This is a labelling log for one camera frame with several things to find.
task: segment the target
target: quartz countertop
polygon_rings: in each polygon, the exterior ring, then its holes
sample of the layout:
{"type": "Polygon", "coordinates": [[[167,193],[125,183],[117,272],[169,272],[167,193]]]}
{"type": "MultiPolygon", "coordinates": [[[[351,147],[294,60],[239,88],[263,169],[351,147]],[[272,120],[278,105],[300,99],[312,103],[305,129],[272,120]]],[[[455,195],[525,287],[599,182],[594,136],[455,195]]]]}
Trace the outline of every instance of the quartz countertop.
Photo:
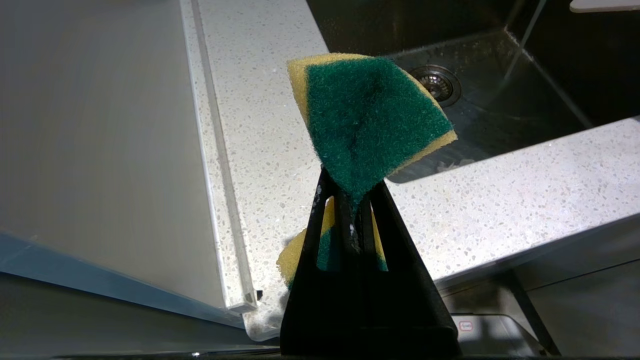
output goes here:
{"type": "MultiPolygon", "coordinates": [[[[286,61],[327,48],[304,1],[192,1],[183,18],[225,299],[265,340],[287,298],[276,260],[307,224],[320,169],[286,61]]],[[[621,120],[387,185],[441,279],[640,213],[638,134],[621,120]]]]}

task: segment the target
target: stainless steel sink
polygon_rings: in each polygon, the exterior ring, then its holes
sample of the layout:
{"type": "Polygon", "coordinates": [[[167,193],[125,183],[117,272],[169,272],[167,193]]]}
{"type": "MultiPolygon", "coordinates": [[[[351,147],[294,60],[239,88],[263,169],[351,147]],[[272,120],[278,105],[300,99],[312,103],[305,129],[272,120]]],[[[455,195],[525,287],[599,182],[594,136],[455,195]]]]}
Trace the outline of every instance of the stainless steel sink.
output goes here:
{"type": "Polygon", "coordinates": [[[307,3],[331,52],[390,58],[454,124],[458,141],[390,176],[393,182],[640,113],[640,12],[574,14],[569,0],[307,3]]]}

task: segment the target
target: yellow sponge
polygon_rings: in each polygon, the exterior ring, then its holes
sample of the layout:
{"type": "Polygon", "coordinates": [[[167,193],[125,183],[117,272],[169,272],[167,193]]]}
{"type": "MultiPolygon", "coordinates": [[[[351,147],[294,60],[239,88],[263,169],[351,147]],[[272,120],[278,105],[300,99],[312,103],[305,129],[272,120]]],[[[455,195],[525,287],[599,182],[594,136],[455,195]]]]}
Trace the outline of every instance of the yellow sponge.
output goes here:
{"type": "MultiPolygon", "coordinates": [[[[333,53],[290,61],[288,70],[316,152],[354,206],[385,176],[457,139],[433,96],[390,60],[333,53]]],[[[323,246],[331,243],[333,223],[331,200],[325,207],[317,263],[323,270],[331,267],[326,259],[331,250],[323,252],[323,246]]],[[[375,217],[373,224],[384,270],[375,217]]],[[[287,284],[295,275],[306,233],[300,232],[278,258],[287,284]]]]}
{"type": "MultiPolygon", "coordinates": [[[[382,242],[380,242],[380,234],[378,232],[378,226],[376,225],[376,217],[371,211],[371,220],[373,222],[373,238],[376,246],[376,252],[378,253],[378,264],[381,270],[387,269],[387,263],[385,261],[385,253],[382,250],[382,242]]],[[[333,197],[330,197],[326,205],[324,206],[324,215],[322,219],[321,237],[326,236],[329,230],[335,224],[335,214],[333,212],[333,197]]],[[[305,236],[307,235],[307,229],[304,229],[300,234],[296,235],[291,242],[285,247],[285,249],[278,256],[276,264],[280,269],[280,273],[284,278],[284,281],[288,286],[291,286],[293,277],[296,275],[296,269],[298,268],[298,261],[300,260],[300,254],[302,253],[302,245],[305,243],[305,236]]]]}

